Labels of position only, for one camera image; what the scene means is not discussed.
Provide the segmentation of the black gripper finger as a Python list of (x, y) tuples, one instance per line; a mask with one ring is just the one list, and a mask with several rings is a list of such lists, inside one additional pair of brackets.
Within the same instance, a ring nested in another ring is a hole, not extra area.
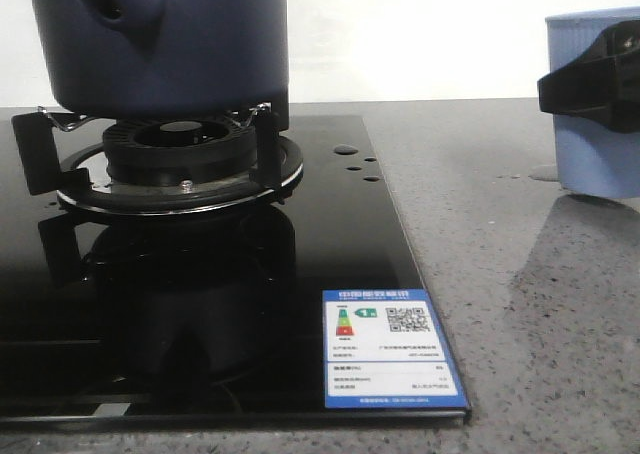
[(639, 21), (604, 29), (575, 60), (537, 84), (540, 110), (594, 121), (618, 133), (639, 130)]

